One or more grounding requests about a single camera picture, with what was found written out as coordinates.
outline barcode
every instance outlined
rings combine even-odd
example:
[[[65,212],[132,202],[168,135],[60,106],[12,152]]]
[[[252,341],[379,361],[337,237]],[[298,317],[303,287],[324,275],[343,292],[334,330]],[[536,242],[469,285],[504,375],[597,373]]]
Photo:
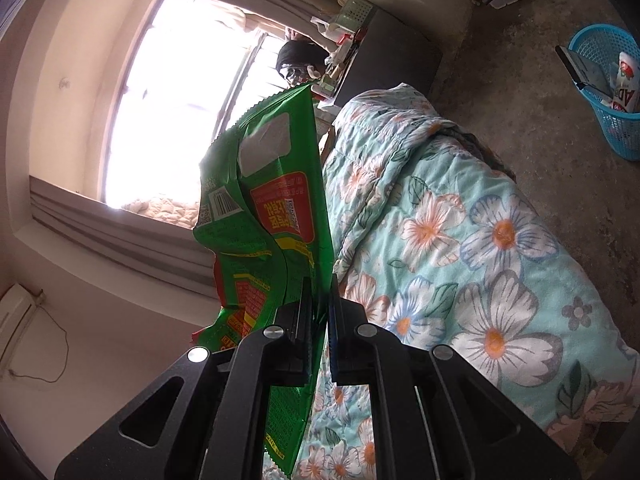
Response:
[[[209,193],[209,202],[214,220],[220,220],[242,211],[242,208],[231,198],[225,187],[220,187]]]
[[[289,217],[289,223],[295,228],[296,231],[300,232],[300,227],[298,225],[298,216],[296,215],[296,208],[293,207],[293,199],[286,198],[284,199],[285,208],[287,208],[287,216]]]

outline storage basket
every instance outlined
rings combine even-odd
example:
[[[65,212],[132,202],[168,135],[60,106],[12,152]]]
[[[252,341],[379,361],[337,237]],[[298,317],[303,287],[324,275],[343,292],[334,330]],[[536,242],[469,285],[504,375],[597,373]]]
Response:
[[[640,61],[640,48],[625,30],[613,25],[590,25],[578,32],[569,44],[573,50],[599,64],[609,75],[612,63],[618,65],[624,51]],[[640,160],[640,114],[612,110],[586,89],[580,91],[598,118],[602,133],[614,152],[626,160]]]
[[[340,25],[344,30],[357,32],[366,22],[372,9],[373,5],[367,0],[347,0],[342,6],[342,11],[335,19],[335,23]]]

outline green snack bag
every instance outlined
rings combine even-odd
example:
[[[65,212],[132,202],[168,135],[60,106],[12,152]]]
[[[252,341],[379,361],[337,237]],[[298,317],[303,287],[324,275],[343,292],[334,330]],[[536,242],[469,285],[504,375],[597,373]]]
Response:
[[[238,345],[300,299],[314,298],[312,377],[303,388],[272,387],[265,446],[290,475],[316,385],[334,251],[310,85],[268,98],[212,143],[200,163],[196,240],[216,253],[222,310],[196,334],[210,351]]]

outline air conditioner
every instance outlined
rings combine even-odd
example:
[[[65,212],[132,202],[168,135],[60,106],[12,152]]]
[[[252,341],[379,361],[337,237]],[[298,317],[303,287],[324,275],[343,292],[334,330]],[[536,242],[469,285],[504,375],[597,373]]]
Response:
[[[31,294],[17,284],[0,300],[0,373],[9,364],[35,310],[36,303]]]

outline qr code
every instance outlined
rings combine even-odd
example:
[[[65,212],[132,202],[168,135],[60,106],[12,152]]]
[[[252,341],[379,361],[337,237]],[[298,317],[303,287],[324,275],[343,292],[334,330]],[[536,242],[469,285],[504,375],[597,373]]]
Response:
[[[298,225],[298,216],[296,215],[296,208],[293,207],[293,199],[286,198],[284,199],[284,205],[287,209],[287,216],[289,217],[289,223],[293,226],[293,228],[300,232],[300,226]]]
[[[198,223],[200,225],[211,223],[211,211],[209,206],[206,204],[200,206],[200,211],[198,212]]]
[[[209,202],[214,220],[220,220],[242,211],[242,208],[231,198],[224,186],[209,193]]]

